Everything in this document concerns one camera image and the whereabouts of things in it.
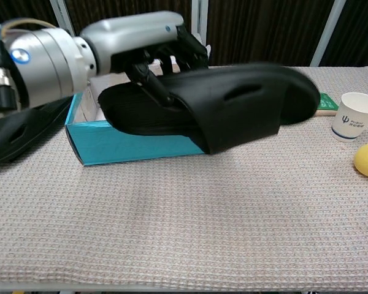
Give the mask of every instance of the black slipper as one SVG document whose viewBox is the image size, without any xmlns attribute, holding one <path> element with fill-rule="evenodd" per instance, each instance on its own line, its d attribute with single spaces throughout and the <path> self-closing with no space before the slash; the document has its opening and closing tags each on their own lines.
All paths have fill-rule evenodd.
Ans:
<svg viewBox="0 0 368 294">
<path fill-rule="evenodd" d="M 71 98 L 0 118 L 0 163 L 14 160 L 58 124 L 64 125 Z"/>
<path fill-rule="evenodd" d="M 303 74 L 272 64 L 204 69 L 158 77 L 175 105 L 158 106 L 133 83 L 98 98 L 106 120 L 133 135 L 184 135 L 213 154 L 278 133 L 316 112 L 320 94 Z"/>
</svg>

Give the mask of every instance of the robotic hand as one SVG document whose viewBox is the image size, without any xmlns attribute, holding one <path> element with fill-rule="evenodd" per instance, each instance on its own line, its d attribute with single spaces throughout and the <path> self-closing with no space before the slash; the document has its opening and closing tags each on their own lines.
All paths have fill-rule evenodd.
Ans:
<svg viewBox="0 0 368 294">
<path fill-rule="evenodd" d="M 10 30 L 30 22 L 51 28 Z M 170 106 L 173 98 L 148 69 L 160 59 L 163 73 L 171 73 L 170 55 L 181 71 L 207 67 L 206 48 L 174 12 L 101 20 L 80 37 L 43 21 L 5 22 L 0 26 L 0 116 L 82 92 L 90 78 L 120 72 L 156 103 Z"/>
</svg>

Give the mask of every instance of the paper cup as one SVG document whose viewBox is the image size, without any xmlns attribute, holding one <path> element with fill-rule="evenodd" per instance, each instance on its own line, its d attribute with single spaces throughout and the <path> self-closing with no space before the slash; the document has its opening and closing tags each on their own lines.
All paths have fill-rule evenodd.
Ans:
<svg viewBox="0 0 368 294">
<path fill-rule="evenodd" d="M 332 136 L 338 141 L 354 141 L 368 127 L 368 95 L 350 92 L 342 95 L 332 123 Z"/>
</svg>

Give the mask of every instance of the table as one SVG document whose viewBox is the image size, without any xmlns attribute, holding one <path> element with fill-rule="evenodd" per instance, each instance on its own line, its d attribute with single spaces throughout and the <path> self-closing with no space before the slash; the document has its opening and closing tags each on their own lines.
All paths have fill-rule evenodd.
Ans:
<svg viewBox="0 0 368 294">
<path fill-rule="evenodd" d="M 300 67 L 337 103 L 368 67 Z M 0 288 L 368 291 L 368 178 L 332 117 L 214 156 L 82 167 L 64 130 L 0 166 Z"/>
</svg>

